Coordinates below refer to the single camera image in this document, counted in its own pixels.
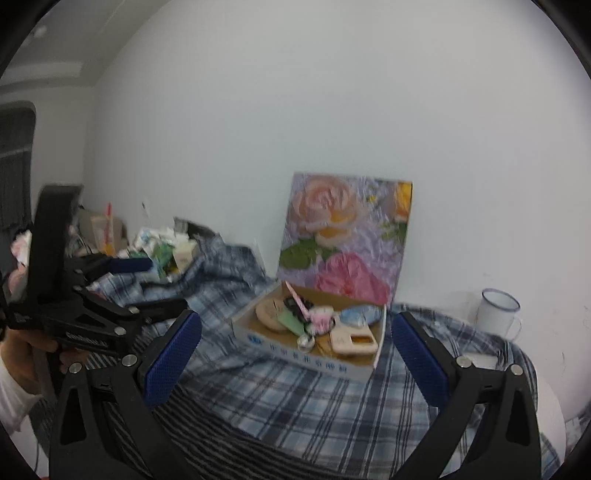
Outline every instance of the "person's arm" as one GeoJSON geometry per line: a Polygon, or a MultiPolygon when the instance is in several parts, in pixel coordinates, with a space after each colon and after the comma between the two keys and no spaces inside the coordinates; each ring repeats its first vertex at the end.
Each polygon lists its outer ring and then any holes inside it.
{"type": "MultiPolygon", "coordinates": [[[[41,395],[35,372],[33,348],[55,352],[58,344],[38,330],[7,329],[0,343],[0,421],[8,434],[16,431],[41,395]]],[[[88,352],[77,349],[61,353],[61,370],[73,362],[85,362],[88,352]]]]}

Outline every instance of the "beige round object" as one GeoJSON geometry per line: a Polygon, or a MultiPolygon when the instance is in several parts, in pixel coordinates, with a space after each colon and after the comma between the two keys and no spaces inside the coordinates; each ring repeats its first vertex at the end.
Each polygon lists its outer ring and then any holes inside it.
{"type": "Polygon", "coordinates": [[[256,306],[255,313],[256,317],[269,330],[273,330],[273,332],[286,332],[287,328],[277,321],[284,309],[285,305],[281,300],[265,299],[256,306]]]}

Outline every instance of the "white sleeve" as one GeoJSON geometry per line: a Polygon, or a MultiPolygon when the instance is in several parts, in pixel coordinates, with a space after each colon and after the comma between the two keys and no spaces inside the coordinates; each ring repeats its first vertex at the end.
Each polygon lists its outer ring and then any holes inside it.
{"type": "Polygon", "coordinates": [[[10,376],[0,355],[0,421],[9,435],[17,431],[24,417],[41,395],[31,395],[10,376]]]}

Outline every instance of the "pink toy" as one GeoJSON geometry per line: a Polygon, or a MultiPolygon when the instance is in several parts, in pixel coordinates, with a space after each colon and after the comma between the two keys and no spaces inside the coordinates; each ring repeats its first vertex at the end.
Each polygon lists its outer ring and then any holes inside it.
{"type": "Polygon", "coordinates": [[[311,335],[324,335],[331,331],[335,325],[335,310],[333,307],[313,307],[308,310],[290,283],[285,282],[285,286],[290,291],[304,318],[312,324],[313,331],[309,332],[311,335]]]}

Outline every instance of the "blue mug rim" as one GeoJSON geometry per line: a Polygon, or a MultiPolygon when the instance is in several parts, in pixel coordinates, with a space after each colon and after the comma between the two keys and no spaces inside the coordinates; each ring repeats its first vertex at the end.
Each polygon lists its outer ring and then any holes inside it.
{"type": "Polygon", "coordinates": [[[504,312],[516,313],[521,310],[521,304],[513,295],[511,295],[510,293],[507,293],[506,291],[498,290],[497,288],[485,288],[484,290],[482,290],[482,298],[484,299],[485,302],[492,305],[494,308],[499,309],[499,310],[503,310],[504,312]],[[505,295],[505,296],[509,297],[511,300],[513,300],[517,304],[517,307],[514,309],[508,309],[507,307],[497,305],[495,302],[486,298],[485,293],[489,293],[489,292],[502,293],[503,295],[505,295]]]}

